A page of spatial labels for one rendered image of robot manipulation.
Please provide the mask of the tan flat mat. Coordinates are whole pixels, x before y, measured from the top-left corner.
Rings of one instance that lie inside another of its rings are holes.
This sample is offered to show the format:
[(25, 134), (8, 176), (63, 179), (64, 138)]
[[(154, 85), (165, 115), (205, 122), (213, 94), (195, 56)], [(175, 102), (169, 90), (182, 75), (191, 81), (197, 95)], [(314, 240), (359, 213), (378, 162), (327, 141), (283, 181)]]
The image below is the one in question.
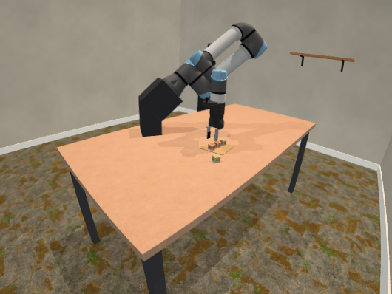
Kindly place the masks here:
[(215, 148), (215, 150), (211, 151), (211, 150), (208, 150), (208, 144), (209, 144), (209, 143), (214, 143), (214, 141), (211, 140), (211, 141), (208, 142), (207, 144), (201, 146), (200, 149), (203, 149), (203, 150), (206, 150), (206, 151), (210, 151), (210, 152), (213, 152), (213, 153), (216, 153), (216, 154), (224, 155), (226, 152), (228, 152), (229, 150), (231, 150), (232, 148), (234, 148), (234, 146), (231, 146), (231, 145), (229, 145), (229, 144), (226, 144), (226, 145), (221, 146), (221, 147), (219, 147), (219, 148)]

